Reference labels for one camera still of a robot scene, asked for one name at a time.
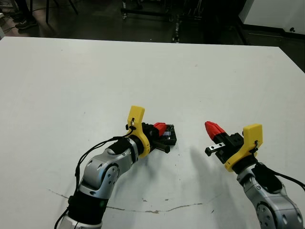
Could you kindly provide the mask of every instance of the white table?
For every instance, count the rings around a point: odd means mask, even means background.
[[[132,104],[178,141],[118,180],[108,206],[124,210],[108,208],[104,229],[260,228],[236,175],[204,153],[207,120],[229,134],[263,124],[259,160],[305,181],[305,74],[279,48],[5,37],[0,52],[2,228],[52,228],[79,157],[124,134]]]

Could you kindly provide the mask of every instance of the small black object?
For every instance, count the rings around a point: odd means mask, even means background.
[[[165,144],[162,144],[162,143],[160,143],[160,142],[158,142],[158,141],[152,140],[152,141],[151,141],[151,145],[152,145],[153,147],[155,147],[156,149],[160,149],[160,150],[164,151],[164,152],[167,153],[167,154],[168,154],[168,153],[170,152],[170,150],[171,150],[170,146],[167,146],[167,145],[165,145]]]
[[[158,139],[158,142],[168,146],[174,146],[177,142],[175,128],[173,125],[166,125],[164,134]]]

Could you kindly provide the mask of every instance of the person's leg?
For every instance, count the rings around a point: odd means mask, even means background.
[[[19,10],[22,11],[26,19],[35,20],[31,12],[29,11],[27,2],[25,0],[15,0],[15,2],[17,3]]]
[[[16,25],[16,28],[19,30],[24,30],[29,27],[37,25],[35,18],[29,11],[27,2],[25,0],[15,0],[15,1],[19,7],[19,10],[21,10],[24,15],[24,19],[19,24]]]

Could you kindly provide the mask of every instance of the cable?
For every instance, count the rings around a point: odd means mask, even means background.
[[[79,3],[80,1],[82,1],[82,0],[76,1],[76,2],[74,2],[73,4],[75,5],[75,4]],[[69,4],[69,5],[62,5],[62,6],[51,6],[51,7],[49,7],[49,9],[51,9],[51,8],[66,7],[66,6],[71,6],[71,4]],[[37,10],[44,10],[44,9],[46,9],[46,7],[42,7],[42,8],[35,9],[35,10],[33,10],[33,12],[34,12],[34,11],[37,11]]]
[[[8,1],[4,1],[4,0],[0,0],[0,1],[5,2],[7,6],[10,4]]]
[[[301,186],[301,188],[305,191],[305,184],[302,183],[301,181],[299,181],[299,180],[297,180],[297,179],[294,179],[294,178],[292,178],[292,177],[286,176],[286,175],[284,175],[284,174],[275,172],[275,171],[273,171],[272,169],[268,168],[266,165],[260,164],[260,163],[258,162],[258,160],[257,160],[257,159],[255,158],[255,156],[254,156],[254,153],[258,150],[258,148],[257,148],[258,142],[255,141],[254,143],[255,143],[255,147],[254,147],[253,149],[249,150],[249,152],[252,154],[252,156],[254,157],[254,159],[255,159],[255,161],[256,161],[255,166],[264,167],[264,169],[266,169],[266,170],[267,170],[268,172],[270,172],[271,174],[273,174],[273,175],[275,175],[275,176],[279,176],[279,177],[285,178],[285,179],[287,179],[287,180],[290,180],[290,181],[292,181],[292,182],[298,184],[299,186]]]
[[[80,184],[80,166],[81,166],[81,163],[84,161],[84,159],[86,158],[86,156],[88,156],[88,154],[90,152],[92,152],[93,150],[97,149],[97,148],[100,148],[102,147],[103,145],[105,145],[107,142],[112,142],[112,141],[115,141],[115,140],[119,140],[121,138],[124,138],[124,137],[127,137],[129,135],[132,134],[132,132],[135,130],[135,127],[134,126],[130,126],[129,127],[131,129],[131,132],[127,133],[126,135],[123,135],[123,136],[115,136],[115,137],[112,137],[106,141],[103,141],[103,142],[100,142],[98,144],[96,144],[95,146],[93,146],[91,149],[89,149],[86,153],[84,153],[78,163],[77,163],[77,166],[75,168],[75,177],[76,177],[76,186],[75,186],[75,191],[74,191],[74,195],[76,194],[76,192],[78,191],[78,186]],[[55,223],[55,226],[54,226],[54,229],[57,229],[57,226],[60,222],[60,220],[64,217],[64,215],[68,212],[68,208],[61,214],[61,216],[58,218],[58,220],[56,221]]]
[[[54,229],[57,228],[57,225],[59,224],[59,221],[61,220],[62,217],[65,216],[65,214],[68,212],[68,208],[61,214],[61,216],[59,216],[58,220],[55,223]]]
[[[16,26],[14,26],[14,27],[10,27],[10,28],[8,28],[7,30],[4,30],[3,32],[4,33],[7,33],[7,32],[9,32],[11,29],[13,29],[13,28],[15,28]]]
[[[120,138],[124,138],[124,137],[127,137],[127,136],[131,135],[132,132],[133,132],[133,130],[135,129],[135,127],[130,126],[129,128],[131,129],[131,132],[129,132],[128,134],[126,134],[126,135],[124,135],[124,136],[116,136],[116,137],[113,137],[113,138],[108,139],[107,141],[100,142],[99,144],[96,144],[94,147],[92,147],[91,149],[89,149],[86,153],[84,153],[84,154],[80,157],[80,160],[78,161],[77,166],[76,166],[76,168],[75,168],[76,184],[75,184],[75,191],[74,191],[74,194],[76,194],[76,192],[77,192],[77,190],[78,190],[78,186],[79,186],[79,184],[80,184],[80,166],[81,166],[81,163],[84,161],[84,159],[87,157],[87,155],[88,155],[90,152],[92,152],[93,150],[102,147],[102,146],[105,145],[107,142],[119,140]]]

